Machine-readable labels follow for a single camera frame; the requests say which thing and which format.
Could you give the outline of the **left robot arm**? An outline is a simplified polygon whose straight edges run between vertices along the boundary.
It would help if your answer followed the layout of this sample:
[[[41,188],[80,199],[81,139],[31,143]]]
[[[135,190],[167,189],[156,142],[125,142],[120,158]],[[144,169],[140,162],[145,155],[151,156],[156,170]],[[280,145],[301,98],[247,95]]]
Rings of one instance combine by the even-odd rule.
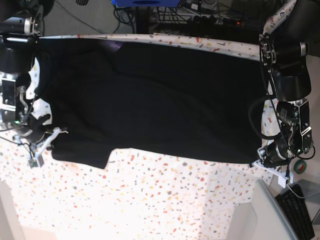
[[[260,20],[259,63],[266,95],[259,102],[277,100],[272,104],[279,133],[267,136],[259,133],[269,144],[257,150],[253,166],[263,169],[284,183],[293,181],[292,172],[278,172],[295,158],[307,159],[314,151],[310,125],[311,79],[306,57],[308,35],[320,19],[317,0],[289,0],[269,19]]]

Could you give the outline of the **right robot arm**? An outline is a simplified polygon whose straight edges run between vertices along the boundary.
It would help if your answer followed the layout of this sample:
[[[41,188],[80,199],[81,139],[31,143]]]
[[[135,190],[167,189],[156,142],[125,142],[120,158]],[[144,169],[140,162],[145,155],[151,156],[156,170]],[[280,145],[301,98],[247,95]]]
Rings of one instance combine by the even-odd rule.
[[[32,115],[36,97],[27,99],[31,86],[29,72],[35,66],[37,44],[44,34],[44,17],[53,0],[2,0],[0,2],[0,130],[13,130],[11,143],[27,146],[28,165],[41,167],[42,153],[63,132],[46,130],[49,113]]]

